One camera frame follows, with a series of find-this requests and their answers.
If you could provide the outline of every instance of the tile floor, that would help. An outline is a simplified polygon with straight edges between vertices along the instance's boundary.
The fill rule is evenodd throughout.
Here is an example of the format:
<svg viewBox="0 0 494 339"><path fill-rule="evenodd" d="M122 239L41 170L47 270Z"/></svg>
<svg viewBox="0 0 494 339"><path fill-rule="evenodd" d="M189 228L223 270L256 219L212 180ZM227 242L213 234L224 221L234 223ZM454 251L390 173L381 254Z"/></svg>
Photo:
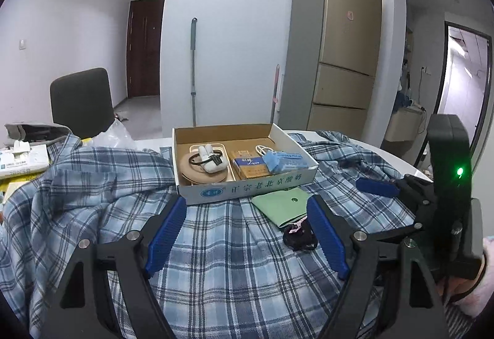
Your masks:
<svg viewBox="0 0 494 339"><path fill-rule="evenodd" d="M141 96L126 99L115 108L116 113L128 120L122 123L134 140L163 137L161 131L161 106L159 96Z"/></svg>

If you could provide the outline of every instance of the brown wooden door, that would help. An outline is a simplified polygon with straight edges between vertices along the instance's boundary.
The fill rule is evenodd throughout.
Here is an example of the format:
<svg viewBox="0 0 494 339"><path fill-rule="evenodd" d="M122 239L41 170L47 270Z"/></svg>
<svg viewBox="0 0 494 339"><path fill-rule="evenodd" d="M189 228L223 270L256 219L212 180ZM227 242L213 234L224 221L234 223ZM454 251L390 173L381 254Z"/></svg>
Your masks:
<svg viewBox="0 0 494 339"><path fill-rule="evenodd" d="M130 2L127 32L128 97L160 94L161 21L165 0Z"/></svg>

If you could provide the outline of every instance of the plaid shirt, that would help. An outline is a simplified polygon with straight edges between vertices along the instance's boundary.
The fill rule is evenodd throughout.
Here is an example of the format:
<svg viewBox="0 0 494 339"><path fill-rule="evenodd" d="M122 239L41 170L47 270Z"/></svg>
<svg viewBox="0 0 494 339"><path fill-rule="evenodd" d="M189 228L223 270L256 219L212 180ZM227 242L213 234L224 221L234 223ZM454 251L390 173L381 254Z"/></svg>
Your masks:
<svg viewBox="0 0 494 339"><path fill-rule="evenodd" d="M397 200L355 188L361 176L400 178L393 167L339 133L320 134L329 142L294 136L320 164L307 192L367 233L413 222ZM0 228L0 290L34 338L78 241L105 243L140 230L176 192L170 149L160 156L81 147L71 135L50 155L53 166L8 200ZM109 280L122 333L134 337L115 273ZM189 207L169 260L150 283L178 338L316 337L343 284L320 247L286 247L250 198ZM374 290L362 334L378 307ZM448 315L450 333L461 336L464 317L453 307Z"/></svg>

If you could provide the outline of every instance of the gray bag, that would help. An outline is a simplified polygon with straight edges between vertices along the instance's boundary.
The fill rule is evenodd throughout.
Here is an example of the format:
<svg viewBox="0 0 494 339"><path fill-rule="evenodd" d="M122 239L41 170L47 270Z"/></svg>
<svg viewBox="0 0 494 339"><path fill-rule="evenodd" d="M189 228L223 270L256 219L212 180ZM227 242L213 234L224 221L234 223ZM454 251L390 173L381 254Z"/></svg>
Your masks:
<svg viewBox="0 0 494 339"><path fill-rule="evenodd" d="M15 140L26 141L33 145L54 144L64 140L72 131L56 123L14 122L7 123L7 147L14 145Z"/></svg>

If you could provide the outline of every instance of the green wallet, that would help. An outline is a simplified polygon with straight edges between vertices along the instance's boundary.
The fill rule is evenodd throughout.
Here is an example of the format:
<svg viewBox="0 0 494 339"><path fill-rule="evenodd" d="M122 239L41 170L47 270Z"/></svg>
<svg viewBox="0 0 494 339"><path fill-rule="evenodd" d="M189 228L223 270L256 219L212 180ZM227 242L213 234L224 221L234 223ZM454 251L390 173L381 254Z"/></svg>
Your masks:
<svg viewBox="0 0 494 339"><path fill-rule="evenodd" d="M257 196L252 203L279 228L307 215L307 200L311 196L296 187Z"/></svg>

